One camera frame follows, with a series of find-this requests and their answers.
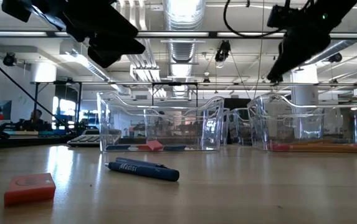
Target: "blue marker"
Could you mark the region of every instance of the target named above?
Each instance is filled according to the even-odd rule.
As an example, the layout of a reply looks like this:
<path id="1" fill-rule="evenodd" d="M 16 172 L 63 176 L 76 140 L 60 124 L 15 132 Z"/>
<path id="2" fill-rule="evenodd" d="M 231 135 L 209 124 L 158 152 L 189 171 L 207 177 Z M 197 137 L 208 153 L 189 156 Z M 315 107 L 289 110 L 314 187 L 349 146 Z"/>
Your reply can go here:
<path id="1" fill-rule="evenodd" d="M 157 168 L 121 162 L 109 162 L 105 167 L 110 170 L 123 172 L 126 174 L 135 174 L 143 177 L 152 177 L 161 180 L 177 181 L 179 179 L 178 170 Z"/>
<path id="2" fill-rule="evenodd" d="M 156 164 L 153 162 L 146 162 L 146 161 L 138 161 L 135 159 L 127 159 L 127 158 L 122 158 L 122 157 L 117 157 L 116 162 L 121 162 L 121 163 L 129 163 L 129 164 L 135 164 L 135 165 L 143 165 L 143 166 L 150 166 L 150 167 L 158 167 L 158 168 L 167 168 L 163 164 Z"/>

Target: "keyboard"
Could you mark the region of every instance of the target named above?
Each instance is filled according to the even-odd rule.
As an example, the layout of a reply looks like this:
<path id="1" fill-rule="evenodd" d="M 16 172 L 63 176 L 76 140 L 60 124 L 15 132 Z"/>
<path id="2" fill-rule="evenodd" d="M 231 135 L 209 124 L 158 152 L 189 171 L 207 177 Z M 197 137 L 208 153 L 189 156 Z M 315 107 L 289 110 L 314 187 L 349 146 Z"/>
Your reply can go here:
<path id="1" fill-rule="evenodd" d="M 121 136 L 120 130 L 109 130 L 110 139 L 114 139 L 114 141 L 118 141 Z M 87 129 L 83 132 L 79 137 L 73 138 L 68 141 L 67 144 L 75 147 L 99 147 L 100 137 L 99 137 L 99 129 Z"/>
<path id="2" fill-rule="evenodd" d="M 99 130 L 98 129 L 88 129 L 83 132 L 79 137 L 73 138 L 68 141 L 67 144 L 70 146 L 92 146 L 98 147 L 100 142 Z"/>

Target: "person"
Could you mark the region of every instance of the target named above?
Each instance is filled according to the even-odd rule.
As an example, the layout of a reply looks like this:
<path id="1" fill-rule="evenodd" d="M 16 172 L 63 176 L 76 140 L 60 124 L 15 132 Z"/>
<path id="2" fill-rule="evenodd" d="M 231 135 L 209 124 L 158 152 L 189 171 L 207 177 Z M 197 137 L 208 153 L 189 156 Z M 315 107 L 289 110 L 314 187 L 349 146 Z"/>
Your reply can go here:
<path id="1" fill-rule="evenodd" d="M 33 123 L 36 123 L 36 122 L 44 122 L 42 119 L 41 119 L 41 116 L 42 116 L 42 111 L 39 110 L 39 109 L 36 109 L 34 110 L 31 115 L 30 115 L 30 120 L 33 122 Z"/>
<path id="2" fill-rule="evenodd" d="M 44 122 L 41 119 L 42 111 L 39 109 L 34 110 L 31 115 L 30 119 L 21 121 L 19 124 L 20 131 L 51 131 L 51 125 L 47 122 Z"/>

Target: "table surface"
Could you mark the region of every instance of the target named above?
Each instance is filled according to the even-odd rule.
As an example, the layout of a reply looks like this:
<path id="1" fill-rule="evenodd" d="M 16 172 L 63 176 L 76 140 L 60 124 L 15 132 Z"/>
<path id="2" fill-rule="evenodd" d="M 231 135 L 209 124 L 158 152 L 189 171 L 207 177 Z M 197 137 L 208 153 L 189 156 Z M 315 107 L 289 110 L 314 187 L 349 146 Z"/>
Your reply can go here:
<path id="1" fill-rule="evenodd" d="M 178 182 L 109 171 L 118 156 L 166 164 Z M 50 172 L 54 201 L 4 208 L 11 177 Z M 357 223 L 357 154 L 0 149 L 0 223 Z"/>

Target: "red eraser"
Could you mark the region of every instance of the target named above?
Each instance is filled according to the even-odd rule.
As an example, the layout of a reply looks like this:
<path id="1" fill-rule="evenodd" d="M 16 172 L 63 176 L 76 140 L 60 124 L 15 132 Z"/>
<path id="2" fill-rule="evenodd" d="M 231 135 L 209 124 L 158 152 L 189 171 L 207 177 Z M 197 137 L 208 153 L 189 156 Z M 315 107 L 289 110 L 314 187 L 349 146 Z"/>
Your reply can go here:
<path id="1" fill-rule="evenodd" d="M 13 177 L 4 194 L 4 205 L 53 199 L 55 189 L 50 173 Z"/>
<path id="2" fill-rule="evenodd" d="M 147 145 L 139 145 L 139 146 L 136 146 L 138 148 L 139 151 L 149 151 L 151 150 L 151 148 Z"/>
<path id="3" fill-rule="evenodd" d="M 273 144 L 272 150 L 273 151 L 288 151 L 290 149 L 289 145 L 286 144 Z"/>
<path id="4" fill-rule="evenodd" d="M 157 150 L 161 150 L 164 146 L 162 144 L 160 144 L 160 142 L 158 142 L 157 140 L 153 140 L 153 141 L 148 141 L 146 143 L 149 148 L 151 148 L 153 151 L 157 151 Z"/>

